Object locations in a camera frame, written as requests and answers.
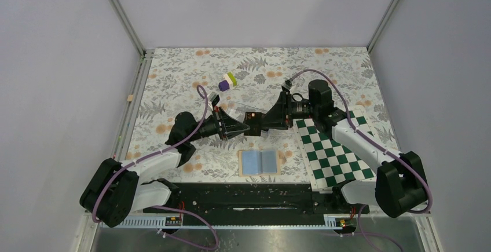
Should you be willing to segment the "clear plastic card box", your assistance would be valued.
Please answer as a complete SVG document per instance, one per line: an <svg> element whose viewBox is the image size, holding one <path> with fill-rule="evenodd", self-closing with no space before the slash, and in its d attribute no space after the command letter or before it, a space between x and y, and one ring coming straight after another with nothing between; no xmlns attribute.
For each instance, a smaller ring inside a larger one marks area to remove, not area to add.
<svg viewBox="0 0 491 252"><path fill-rule="evenodd" d="M269 129L264 129L261 125L262 117L266 114L264 109L230 101L226 113L249 126L250 129L243 133L244 136L267 136Z"/></svg>

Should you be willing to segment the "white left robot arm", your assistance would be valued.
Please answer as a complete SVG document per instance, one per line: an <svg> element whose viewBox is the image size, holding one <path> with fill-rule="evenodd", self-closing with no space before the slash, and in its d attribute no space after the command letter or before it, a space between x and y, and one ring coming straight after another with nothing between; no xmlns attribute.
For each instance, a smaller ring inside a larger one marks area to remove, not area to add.
<svg viewBox="0 0 491 252"><path fill-rule="evenodd" d="M210 116L197 121L190 112L179 113L162 149L137 160L104 160L83 191L79 204L91 212L96 222L109 227L119 225L130 213L152 206L172 212L179 206L176 190L160 173L187 163L196 148L193 141L218 135L228 140L247 130L249 125L214 107Z"/></svg>

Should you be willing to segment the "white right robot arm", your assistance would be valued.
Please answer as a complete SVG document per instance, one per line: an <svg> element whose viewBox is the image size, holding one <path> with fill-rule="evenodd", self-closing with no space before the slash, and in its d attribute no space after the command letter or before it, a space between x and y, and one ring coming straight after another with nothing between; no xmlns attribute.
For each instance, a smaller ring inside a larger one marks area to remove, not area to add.
<svg viewBox="0 0 491 252"><path fill-rule="evenodd" d="M373 181L353 178L336 184L332 197L335 210L345 213L355 204L372 204L396 218L406 212L417 213L416 206L431 203L419 155L389 150L358 128L347 110L334 105L327 81L309 82L308 98L300 100L294 99L290 86L291 81L286 81L276 103L262 117L262 128L287 130L295 120L311 119L318 132L349 149L376 173Z"/></svg>

